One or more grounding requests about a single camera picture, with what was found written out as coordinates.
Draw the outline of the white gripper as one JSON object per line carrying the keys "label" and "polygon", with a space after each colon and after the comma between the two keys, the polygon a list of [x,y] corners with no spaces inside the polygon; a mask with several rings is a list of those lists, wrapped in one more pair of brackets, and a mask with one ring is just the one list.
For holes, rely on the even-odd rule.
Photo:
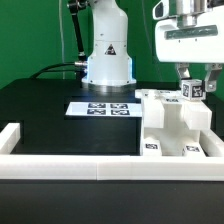
{"label": "white gripper", "polygon": [[179,86],[191,79],[188,63],[210,63],[205,91],[214,92],[224,63],[224,0],[160,0],[153,19],[156,55],[176,63]]}

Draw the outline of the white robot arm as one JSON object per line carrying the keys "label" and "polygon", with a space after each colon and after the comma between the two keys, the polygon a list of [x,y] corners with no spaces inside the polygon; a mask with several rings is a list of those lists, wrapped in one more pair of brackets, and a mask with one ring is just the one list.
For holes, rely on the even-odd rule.
{"label": "white robot arm", "polygon": [[[115,0],[89,0],[93,14],[93,52],[83,82],[95,87],[132,85],[132,59],[127,54],[128,18]],[[201,63],[204,90],[216,90],[224,66],[224,0],[160,0],[152,10],[156,55],[176,65],[181,81],[188,65]]]}

